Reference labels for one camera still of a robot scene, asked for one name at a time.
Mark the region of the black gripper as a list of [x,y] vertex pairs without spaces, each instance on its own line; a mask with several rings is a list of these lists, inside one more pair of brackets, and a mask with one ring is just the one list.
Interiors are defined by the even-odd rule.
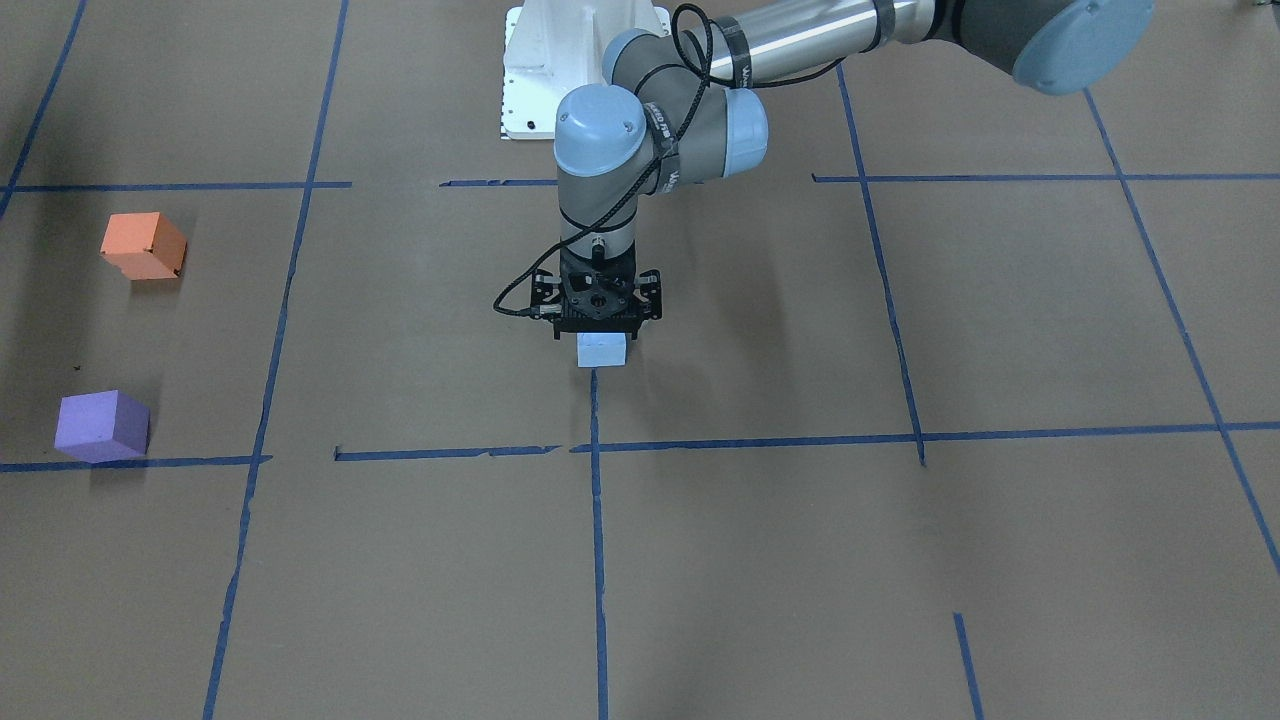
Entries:
[[643,301],[636,291],[636,252],[590,259],[570,250],[559,252],[561,311],[556,334],[621,332],[635,337],[643,325]]

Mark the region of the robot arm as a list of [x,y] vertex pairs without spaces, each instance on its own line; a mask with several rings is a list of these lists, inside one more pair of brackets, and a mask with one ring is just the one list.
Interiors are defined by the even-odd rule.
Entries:
[[556,110],[556,272],[534,263],[521,316],[556,333],[635,336],[662,314],[660,274],[639,272],[637,201],[758,167],[769,124],[762,88],[799,85],[890,44],[954,44],[1018,85],[1079,92],[1146,32],[1151,1],[777,1],[662,37],[614,36],[603,82]]

